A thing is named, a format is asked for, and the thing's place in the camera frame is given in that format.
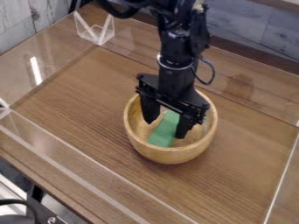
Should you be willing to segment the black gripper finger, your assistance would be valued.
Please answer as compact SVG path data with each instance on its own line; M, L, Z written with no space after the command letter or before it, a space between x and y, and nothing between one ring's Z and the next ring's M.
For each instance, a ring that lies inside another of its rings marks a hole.
M151 124L161 115L160 96L146 90L142 90L139 95L145 121Z
M197 124L204 125L206 121L206 112L208 110L205 108L182 108L180 123L176 131L176 137L178 139L186 138L189 131Z

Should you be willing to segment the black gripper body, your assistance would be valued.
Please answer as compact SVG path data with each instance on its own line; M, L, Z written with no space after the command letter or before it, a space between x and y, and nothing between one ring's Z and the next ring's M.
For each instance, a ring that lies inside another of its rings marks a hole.
M160 74L141 73L137 92L146 90L160 96L161 107L166 106L177 113L182 108L202 108L209 110L212 105L197 92L194 83L198 80L197 71L200 60L193 59L186 64L169 64L162 55L158 56Z

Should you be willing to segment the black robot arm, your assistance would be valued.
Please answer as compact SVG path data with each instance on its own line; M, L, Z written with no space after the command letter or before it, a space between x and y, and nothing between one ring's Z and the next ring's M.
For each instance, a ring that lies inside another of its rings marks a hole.
M160 74L141 73L137 92L145 121L153 123L161 107L180 114L176 137L186 138L193 127L205 122L212 104L196 89L201 80L198 65L206 59L202 52L210 47L208 27L209 5L205 0L119 0L127 7L121 11L110 0L95 0L109 14L121 19L131 18L149 8L158 23L162 48L157 60Z

